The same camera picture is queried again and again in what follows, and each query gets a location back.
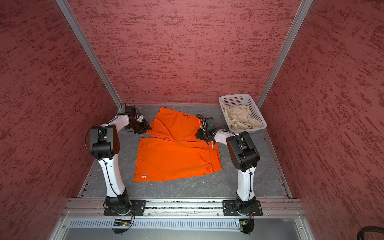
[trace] metal corner post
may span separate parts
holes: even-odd
[[[281,47],[281,50],[279,52],[279,55],[277,56],[277,59],[275,61],[275,64],[273,65],[273,68],[271,70],[271,74],[269,75],[263,91],[260,94],[259,99],[257,100],[257,107],[260,109],[276,76],[277,73],[280,70],[281,65],[283,64],[283,61],[285,57],[288,54],[289,49],[291,48],[291,45],[293,43],[293,40],[295,39],[297,32],[300,29],[301,24],[304,21],[305,15],[307,15],[307,12],[312,4],[312,0],[303,0],[299,6],[299,9],[297,10],[296,16],[293,19],[292,25],[288,31],[288,34],[284,40],[283,46]]]
[[[76,17],[74,16],[71,7],[69,6],[67,0],[56,0],[56,3],[59,5],[62,13],[64,14],[65,18],[67,19],[68,23],[70,24],[73,32],[75,33],[77,39],[83,46],[86,54],[88,55],[89,59],[91,60],[93,66],[95,67],[97,73],[99,74],[101,80],[103,81],[105,87],[107,88],[109,94],[113,98],[113,101],[115,101],[116,106],[119,108],[119,110],[122,108],[122,102],[119,98],[119,95],[117,94],[115,88],[113,87],[111,81],[109,80],[107,73],[104,71],[103,66],[101,65],[99,59],[97,58],[96,53],[93,51],[87,37],[85,36],[83,30],[80,27],[79,22],[77,21]]]

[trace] folded beige clothing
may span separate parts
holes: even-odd
[[[244,130],[263,126],[257,119],[251,117],[249,106],[231,107],[224,105],[223,102],[221,104],[232,130]]]

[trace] beige garment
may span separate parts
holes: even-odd
[[[232,130],[244,130],[263,126],[257,119],[251,117],[249,106],[240,105],[231,107],[224,105],[223,102],[221,104],[224,107],[225,116]]]

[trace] red textured wallpaper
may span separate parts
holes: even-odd
[[[383,73],[384,2],[314,1],[262,113],[316,240],[384,227]]]
[[[258,99],[301,0],[68,0],[122,101]]]
[[[44,240],[93,162],[87,129],[117,108],[54,0],[0,17],[0,239]]]

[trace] pink wall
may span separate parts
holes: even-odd
[[[47,239],[93,162],[87,129],[116,105],[54,0],[0,15],[0,239]]]
[[[68,0],[123,101],[254,100],[301,0]]]
[[[316,240],[384,227],[383,61],[383,2],[314,1],[262,107]]]

